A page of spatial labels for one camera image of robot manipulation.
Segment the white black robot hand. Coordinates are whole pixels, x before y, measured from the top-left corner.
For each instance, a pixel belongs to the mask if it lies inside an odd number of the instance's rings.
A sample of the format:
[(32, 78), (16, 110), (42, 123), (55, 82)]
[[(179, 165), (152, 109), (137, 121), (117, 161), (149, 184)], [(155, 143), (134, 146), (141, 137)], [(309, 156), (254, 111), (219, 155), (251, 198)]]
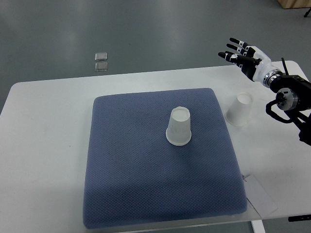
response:
[(238, 66), (251, 81), (259, 82), (264, 76), (259, 70), (265, 65), (270, 66), (271, 59), (256, 46), (232, 37), (229, 40), (231, 44), (226, 46), (232, 51), (219, 52), (218, 56)]

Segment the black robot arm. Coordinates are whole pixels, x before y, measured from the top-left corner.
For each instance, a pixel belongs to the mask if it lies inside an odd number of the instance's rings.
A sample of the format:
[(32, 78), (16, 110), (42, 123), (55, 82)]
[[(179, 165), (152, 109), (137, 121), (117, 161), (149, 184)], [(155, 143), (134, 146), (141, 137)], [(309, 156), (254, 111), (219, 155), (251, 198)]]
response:
[(270, 88), (276, 97), (266, 104), (266, 113), (273, 119), (300, 130), (299, 140), (311, 144), (311, 116), (302, 112), (311, 108), (311, 83), (298, 75), (290, 75), (284, 58), (281, 58), (285, 72), (277, 69), (263, 78), (264, 86)]

